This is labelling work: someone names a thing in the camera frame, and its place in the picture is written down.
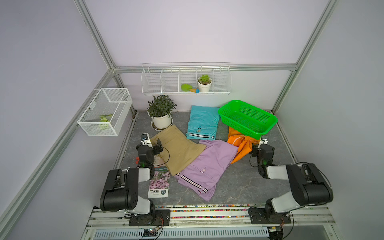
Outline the orange pants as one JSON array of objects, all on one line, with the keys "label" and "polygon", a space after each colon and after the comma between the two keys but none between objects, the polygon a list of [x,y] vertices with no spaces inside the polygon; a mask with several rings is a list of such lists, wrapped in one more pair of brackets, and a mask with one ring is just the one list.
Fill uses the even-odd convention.
[{"label": "orange pants", "polygon": [[229,127],[227,143],[238,148],[235,158],[231,162],[234,164],[253,151],[253,147],[258,147],[260,140],[246,136],[239,131]]}]

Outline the khaki pants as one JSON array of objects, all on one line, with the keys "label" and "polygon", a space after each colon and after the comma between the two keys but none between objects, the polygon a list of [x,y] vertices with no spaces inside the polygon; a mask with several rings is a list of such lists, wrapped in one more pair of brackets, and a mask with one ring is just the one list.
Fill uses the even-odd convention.
[{"label": "khaki pants", "polygon": [[206,145],[197,144],[189,139],[175,126],[172,125],[152,137],[151,142],[157,145],[160,140],[165,148],[160,153],[172,176],[182,172],[206,148]]}]

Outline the green plastic basket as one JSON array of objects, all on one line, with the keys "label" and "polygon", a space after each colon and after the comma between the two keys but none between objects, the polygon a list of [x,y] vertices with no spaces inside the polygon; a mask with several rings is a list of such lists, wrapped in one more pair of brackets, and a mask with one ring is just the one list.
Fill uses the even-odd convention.
[{"label": "green plastic basket", "polygon": [[266,135],[278,122],[273,114],[240,100],[233,100],[219,108],[222,122],[254,139]]}]

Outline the purple pants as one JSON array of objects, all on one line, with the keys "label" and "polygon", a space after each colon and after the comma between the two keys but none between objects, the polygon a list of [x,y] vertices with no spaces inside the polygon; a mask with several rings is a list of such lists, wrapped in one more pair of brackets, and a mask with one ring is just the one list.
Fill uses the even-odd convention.
[{"label": "purple pants", "polygon": [[216,185],[237,155],[238,147],[222,140],[200,140],[205,150],[184,170],[177,173],[178,183],[192,189],[204,201],[213,197]]}]

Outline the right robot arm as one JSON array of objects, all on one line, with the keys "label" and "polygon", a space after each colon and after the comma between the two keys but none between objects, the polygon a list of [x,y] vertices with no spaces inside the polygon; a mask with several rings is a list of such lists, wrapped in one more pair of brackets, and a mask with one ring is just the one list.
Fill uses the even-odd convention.
[{"label": "right robot arm", "polygon": [[252,157],[257,159],[255,167],[264,179],[284,180],[290,185],[287,193],[267,200],[264,207],[265,217],[333,201],[333,188],[315,164],[300,162],[291,165],[275,165],[274,154],[275,148],[268,144],[261,144],[252,150]]}]

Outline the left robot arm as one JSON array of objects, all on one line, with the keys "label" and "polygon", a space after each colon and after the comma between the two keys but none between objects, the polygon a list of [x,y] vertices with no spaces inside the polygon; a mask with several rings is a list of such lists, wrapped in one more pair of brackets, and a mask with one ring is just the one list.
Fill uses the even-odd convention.
[{"label": "left robot arm", "polygon": [[156,154],[162,152],[163,146],[153,147],[140,145],[139,165],[126,170],[110,170],[102,191],[100,209],[104,212],[128,211],[133,215],[154,215],[155,206],[152,201],[139,196],[139,183],[147,182],[154,177]]}]

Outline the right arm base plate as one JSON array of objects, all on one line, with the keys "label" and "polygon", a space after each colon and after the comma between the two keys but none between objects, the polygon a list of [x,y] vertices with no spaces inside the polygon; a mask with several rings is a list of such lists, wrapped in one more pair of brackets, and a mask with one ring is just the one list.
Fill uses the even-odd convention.
[{"label": "right arm base plate", "polygon": [[252,225],[274,224],[282,226],[292,223],[288,213],[275,213],[273,210],[266,210],[265,208],[250,207],[248,214]]}]

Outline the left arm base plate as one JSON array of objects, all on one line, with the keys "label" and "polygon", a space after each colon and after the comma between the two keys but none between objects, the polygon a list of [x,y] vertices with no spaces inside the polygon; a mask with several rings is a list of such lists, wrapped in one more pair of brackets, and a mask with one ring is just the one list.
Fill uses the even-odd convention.
[{"label": "left arm base plate", "polygon": [[130,217],[130,227],[168,226],[171,220],[170,210],[154,210],[147,215]]}]

